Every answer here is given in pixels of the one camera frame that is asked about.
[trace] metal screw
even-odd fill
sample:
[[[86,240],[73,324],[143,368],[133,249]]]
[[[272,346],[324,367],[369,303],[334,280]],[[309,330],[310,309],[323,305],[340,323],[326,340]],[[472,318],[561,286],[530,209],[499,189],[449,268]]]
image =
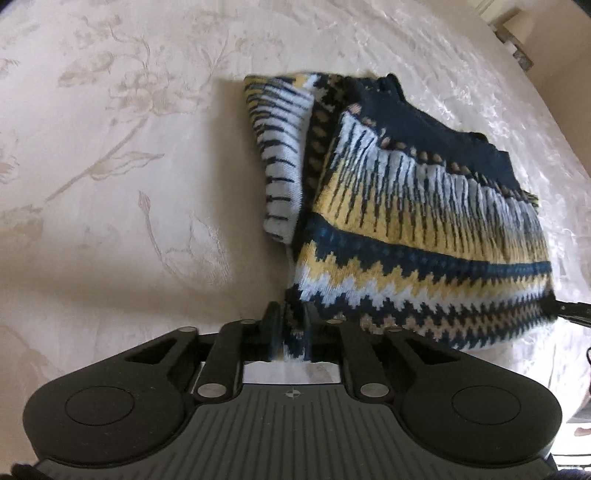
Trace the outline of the metal screw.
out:
[[[366,383],[361,387],[361,394],[370,398],[385,397],[390,389],[382,383]]]
[[[204,398],[218,398],[227,391],[228,389],[219,383],[206,383],[197,389],[197,393]]]

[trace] fabric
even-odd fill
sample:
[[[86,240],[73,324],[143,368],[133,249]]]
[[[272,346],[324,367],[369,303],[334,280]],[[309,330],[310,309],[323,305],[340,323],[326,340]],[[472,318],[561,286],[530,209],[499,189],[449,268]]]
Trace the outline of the fabric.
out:
[[[0,14],[0,471],[35,462],[21,418],[43,383],[283,298],[243,79],[321,70],[395,72],[409,103],[508,151],[540,196],[557,297],[591,299],[591,180],[465,0],[14,0]],[[470,354],[547,386],[567,419],[589,345],[559,319]]]
[[[544,235],[506,152],[411,106],[394,75],[245,83],[267,165],[265,227],[297,259],[288,298],[456,348],[550,320]]]

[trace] bed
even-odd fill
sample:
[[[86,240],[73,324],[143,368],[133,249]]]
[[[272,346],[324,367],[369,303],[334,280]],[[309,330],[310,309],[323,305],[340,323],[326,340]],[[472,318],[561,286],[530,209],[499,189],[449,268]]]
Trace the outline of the bed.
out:
[[[462,0],[15,0],[0,15],[0,471],[33,461],[41,384],[182,325],[258,317],[287,283],[262,230],[250,73],[387,74],[507,150],[539,195],[557,297],[589,301],[591,180]],[[473,352],[583,401],[591,330]]]

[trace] knit sweater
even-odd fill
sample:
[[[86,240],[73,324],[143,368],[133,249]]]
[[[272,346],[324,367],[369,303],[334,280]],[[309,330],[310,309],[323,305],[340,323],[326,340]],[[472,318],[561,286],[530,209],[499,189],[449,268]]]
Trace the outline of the knit sweater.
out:
[[[265,229],[296,261],[290,302],[455,348],[551,320],[535,199],[482,134],[410,105],[394,75],[249,76]]]

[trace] yellow stripe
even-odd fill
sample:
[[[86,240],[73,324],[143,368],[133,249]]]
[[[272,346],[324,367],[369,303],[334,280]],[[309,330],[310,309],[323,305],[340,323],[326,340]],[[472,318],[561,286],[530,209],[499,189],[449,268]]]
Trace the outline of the yellow stripe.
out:
[[[337,265],[336,257],[332,253],[327,255],[325,260],[319,260],[316,257],[315,242],[304,244],[297,264],[299,267],[305,266],[309,269],[307,280],[316,281],[321,275],[328,275],[330,288],[338,288],[345,280],[353,278],[354,284],[352,288],[355,290],[365,288],[368,283],[375,283],[377,290],[383,290],[394,285],[397,293],[411,288],[413,297],[418,297],[421,290],[425,290],[429,298],[440,296],[445,299],[453,296],[459,299],[468,299],[476,296],[482,299],[494,299],[508,293],[518,294],[530,288],[543,289],[543,291],[550,291],[551,289],[550,274],[528,275],[519,277],[516,280],[513,278],[499,278],[494,283],[492,280],[479,278],[471,284],[472,280],[470,279],[458,283],[456,278],[452,278],[451,282],[447,283],[445,276],[434,282],[433,274],[419,280],[418,270],[415,270],[408,277],[404,277],[400,267],[395,267],[390,273],[384,274],[381,262],[376,262],[364,270],[361,268],[361,262],[358,258],[351,258],[346,265],[340,267]]]

